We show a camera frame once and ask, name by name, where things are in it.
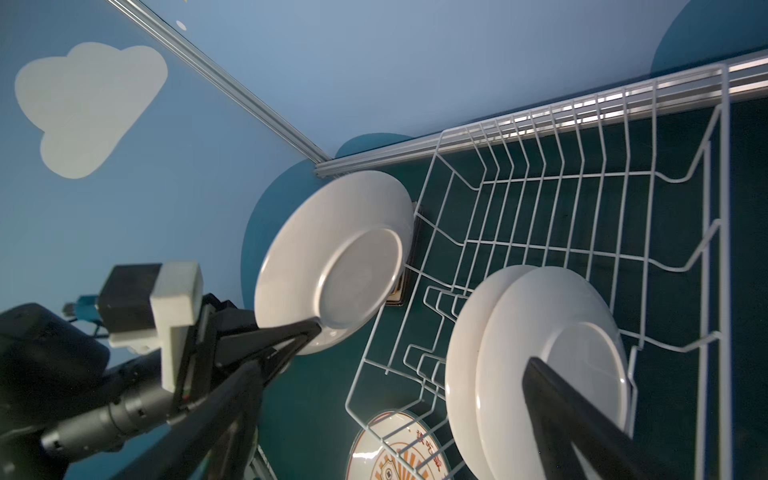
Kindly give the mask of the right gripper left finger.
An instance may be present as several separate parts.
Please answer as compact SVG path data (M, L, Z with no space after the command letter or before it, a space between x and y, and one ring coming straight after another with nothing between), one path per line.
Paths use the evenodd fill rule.
M116 479L242 479L254 449L264 391L250 361Z

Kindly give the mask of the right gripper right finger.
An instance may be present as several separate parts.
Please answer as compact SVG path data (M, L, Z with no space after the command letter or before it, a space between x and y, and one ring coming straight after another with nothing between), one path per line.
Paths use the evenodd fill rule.
M603 479L677 479L538 357L524 370L522 389L547 479L584 479L580 452Z

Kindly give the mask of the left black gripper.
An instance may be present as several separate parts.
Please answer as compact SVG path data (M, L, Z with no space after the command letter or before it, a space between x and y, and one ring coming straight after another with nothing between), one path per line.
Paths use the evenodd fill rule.
M278 354L290 361L322 331L316 318L279 327L256 325L252 310L240 309L212 293L202 297L197 323L185 340L179 375L182 385L173 394L173 413L188 414L223 382L221 366Z

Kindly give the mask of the white round plate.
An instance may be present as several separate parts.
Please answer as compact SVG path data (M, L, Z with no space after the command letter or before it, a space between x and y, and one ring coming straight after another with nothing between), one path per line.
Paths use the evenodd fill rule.
M414 206L381 171L336 179L305 200L277 232L254 289L259 327L316 319L310 355L352 336L394 290L411 253Z
M503 293L487 323L476 369L476 419L496 479L541 479L522 380L538 357L619 429L627 423L627 358L602 296L579 274L538 267Z
M408 411L385 410L352 444L345 479L446 479L451 471L429 428Z
M493 477L481 445L476 419L475 382L482 338L504 292L534 268L510 266L487 277L469 296L453 327L446 357L448 420L458 450L473 475Z

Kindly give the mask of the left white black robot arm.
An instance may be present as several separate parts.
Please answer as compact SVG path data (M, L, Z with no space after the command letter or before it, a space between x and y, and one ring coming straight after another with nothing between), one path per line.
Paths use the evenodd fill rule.
M206 296L181 334L173 390L162 355L118 366L98 339L28 303L1 316L1 475L61 479L69 467L161 425L169 432L122 479L243 479L257 447L266 387L319 333L316 319L258 326Z

